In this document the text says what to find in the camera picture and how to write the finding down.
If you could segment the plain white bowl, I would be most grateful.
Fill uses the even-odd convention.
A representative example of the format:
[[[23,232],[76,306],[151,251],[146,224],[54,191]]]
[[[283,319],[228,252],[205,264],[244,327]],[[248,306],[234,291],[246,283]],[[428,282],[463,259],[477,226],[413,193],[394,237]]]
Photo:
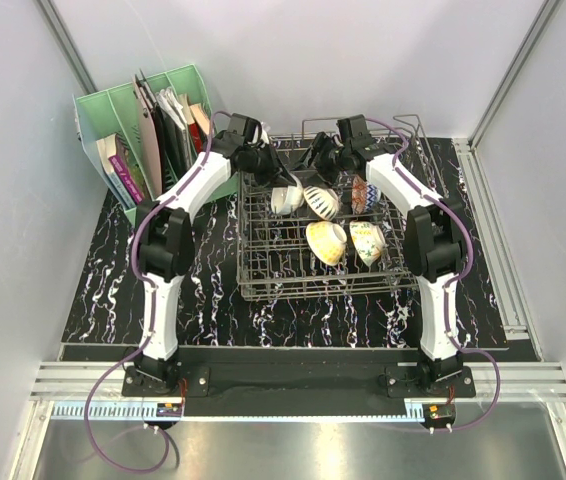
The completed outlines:
[[[272,190],[270,208],[275,215],[290,215],[300,208],[303,203],[303,187],[276,187]]]

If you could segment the white bowl black stripes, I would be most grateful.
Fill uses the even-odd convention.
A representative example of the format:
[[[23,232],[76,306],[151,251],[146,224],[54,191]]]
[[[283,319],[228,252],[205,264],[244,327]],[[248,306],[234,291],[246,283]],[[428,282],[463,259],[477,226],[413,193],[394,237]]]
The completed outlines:
[[[328,188],[308,186],[303,192],[308,207],[322,220],[333,220],[340,209],[336,192]]]

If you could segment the blue zigzag pattern bowl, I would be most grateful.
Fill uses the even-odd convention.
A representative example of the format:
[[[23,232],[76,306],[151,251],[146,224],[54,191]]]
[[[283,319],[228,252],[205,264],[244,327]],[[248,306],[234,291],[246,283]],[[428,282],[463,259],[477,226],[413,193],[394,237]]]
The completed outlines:
[[[370,212],[380,199],[380,191],[359,175],[352,179],[351,206],[356,215]]]

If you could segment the grey wire dish rack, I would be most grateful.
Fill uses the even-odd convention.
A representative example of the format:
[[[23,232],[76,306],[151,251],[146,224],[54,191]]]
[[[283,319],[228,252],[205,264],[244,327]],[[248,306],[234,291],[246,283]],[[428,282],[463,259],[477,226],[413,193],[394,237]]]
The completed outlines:
[[[456,204],[412,173],[412,136],[339,119],[284,159],[289,185],[239,178],[238,284],[249,300],[380,293],[439,299],[466,253]]]

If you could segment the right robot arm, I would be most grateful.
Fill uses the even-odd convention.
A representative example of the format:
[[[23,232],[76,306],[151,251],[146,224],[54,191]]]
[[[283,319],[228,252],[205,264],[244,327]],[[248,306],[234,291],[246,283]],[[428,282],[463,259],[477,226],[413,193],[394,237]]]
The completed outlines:
[[[359,175],[376,187],[405,219],[403,258],[416,278],[422,331],[413,378],[420,390],[439,396],[462,374],[463,353],[456,326],[456,291],[472,268],[472,241],[459,218],[460,204],[426,186],[402,162],[410,146],[403,131],[379,120],[374,124],[398,138],[381,141],[363,115],[336,121],[338,132],[319,132],[301,157],[311,180],[330,186],[340,174]]]

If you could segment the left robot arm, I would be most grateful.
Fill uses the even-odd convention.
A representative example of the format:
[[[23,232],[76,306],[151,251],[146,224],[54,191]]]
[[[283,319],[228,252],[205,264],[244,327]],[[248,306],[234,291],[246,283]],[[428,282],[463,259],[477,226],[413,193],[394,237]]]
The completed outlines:
[[[234,113],[225,129],[208,135],[204,150],[173,187],[137,207],[130,263],[144,287],[143,330],[138,349],[124,361],[156,395],[180,386],[176,320],[181,285],[196,257],[193,220],[238,172],[267,187],[296,184],[262,123]]]

